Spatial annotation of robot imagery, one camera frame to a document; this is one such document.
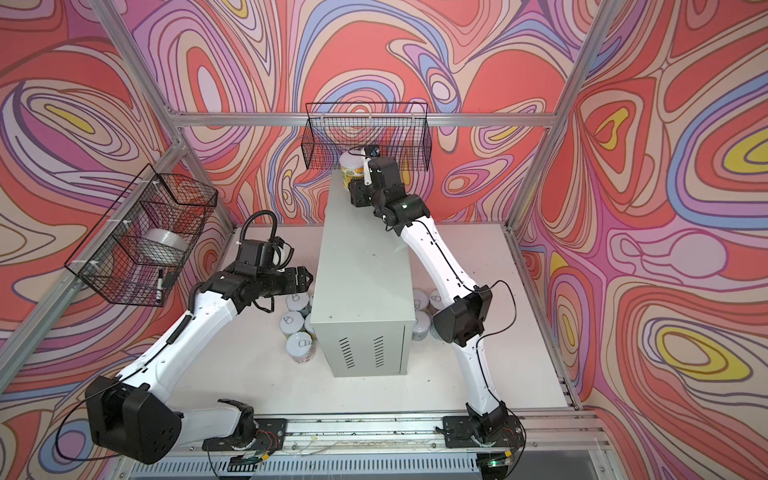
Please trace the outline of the green label can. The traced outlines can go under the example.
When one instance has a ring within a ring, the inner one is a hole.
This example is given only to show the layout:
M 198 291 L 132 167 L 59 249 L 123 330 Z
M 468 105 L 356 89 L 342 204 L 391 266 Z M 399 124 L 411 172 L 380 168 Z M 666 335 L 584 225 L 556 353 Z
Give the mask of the green label can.
M 350 183 L 364 178 L 365 155 L 359 148 L 343 151 L 339 156 L 339 167 L 342 175 L 342 185 L 349 190 Z

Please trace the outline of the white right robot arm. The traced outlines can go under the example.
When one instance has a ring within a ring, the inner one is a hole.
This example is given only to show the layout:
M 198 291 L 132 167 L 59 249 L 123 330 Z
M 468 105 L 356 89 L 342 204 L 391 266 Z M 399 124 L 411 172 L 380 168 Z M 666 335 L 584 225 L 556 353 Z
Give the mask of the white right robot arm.
M 444 435 L 483 447 L 503 441 L 511 451 L 522 450 L 524 427 L 499 398 L 483 346 L 489 336 L 484 322 L 493 300 L 492 288 L 475 282 L 460 266 L 426 203 L 406 192 L 394 158 L 364 154 L 362 176 L 349 182 L 348 191 L 354 206 L 372 208 L 385 228 L 404 241 L 437 287 L 441 306 L 433 325 L 441 340 L 453 348 L 468 394 L 469 432 L 457 434 L 444 427 Z

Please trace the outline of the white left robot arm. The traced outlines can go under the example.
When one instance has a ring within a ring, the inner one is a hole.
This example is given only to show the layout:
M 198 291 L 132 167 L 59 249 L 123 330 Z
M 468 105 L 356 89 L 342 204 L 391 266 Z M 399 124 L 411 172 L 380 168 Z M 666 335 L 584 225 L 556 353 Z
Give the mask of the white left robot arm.
M 206 345 L 245 308 L 258 300 L 305 293 L 313 282 L 306 267 L 219 271 L 197 284 L 186 311 L 140 357 L 115 377 L 97 377 L 85 405 L 94 445 L 151 465 L 178 446 L 247 450 L 258 426 L 253 408 L 220 399 L 216 406 L 180 410 L 171 393 Z

